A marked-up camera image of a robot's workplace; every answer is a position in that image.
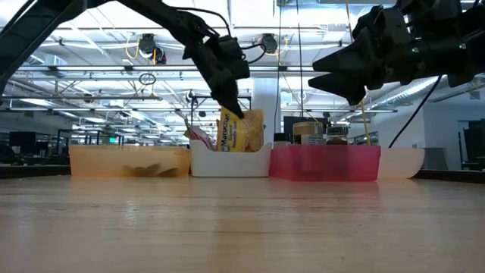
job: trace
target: orange plastic container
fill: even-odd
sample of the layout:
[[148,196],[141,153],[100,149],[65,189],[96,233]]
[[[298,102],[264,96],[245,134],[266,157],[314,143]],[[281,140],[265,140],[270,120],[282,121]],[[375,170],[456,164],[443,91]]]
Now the orange plastic container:
[[182,147],[71,145],[69,155],[74,177],[185,177],[190,168]]

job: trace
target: white container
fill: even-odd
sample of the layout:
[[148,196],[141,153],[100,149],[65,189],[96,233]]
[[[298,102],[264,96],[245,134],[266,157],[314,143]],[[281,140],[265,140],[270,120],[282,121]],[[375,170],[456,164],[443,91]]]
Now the white container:
[[194,177],[267,177],[271,143],[257,152],[213,152],[200,140],[190,140]]
[[382,148],[378,179],[407,179],[414,177],[424,162],[424,149]]

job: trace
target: white pillar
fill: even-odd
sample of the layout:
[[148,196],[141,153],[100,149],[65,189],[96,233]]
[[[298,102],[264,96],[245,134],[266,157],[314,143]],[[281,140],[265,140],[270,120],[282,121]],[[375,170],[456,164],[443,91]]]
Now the white pillar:
[[264,112],[264,142],[272,143],[274,133],[281,131],[281,107],[277,78],[255,79],[252,108]]

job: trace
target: wooden tabletop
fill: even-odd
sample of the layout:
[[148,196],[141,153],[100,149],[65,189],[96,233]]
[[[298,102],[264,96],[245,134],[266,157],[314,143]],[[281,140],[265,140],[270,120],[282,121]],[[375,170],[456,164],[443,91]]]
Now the wooden tabletop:
[[485,186],[0,180],[0,272],[483,272]]

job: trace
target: red container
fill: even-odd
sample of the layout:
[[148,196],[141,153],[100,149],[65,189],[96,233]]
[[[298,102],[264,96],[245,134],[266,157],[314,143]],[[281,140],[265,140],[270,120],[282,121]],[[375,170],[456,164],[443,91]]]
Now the red container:
[[271,151],[270,177],[294,181],[375,181],[380,146],[288,145]]

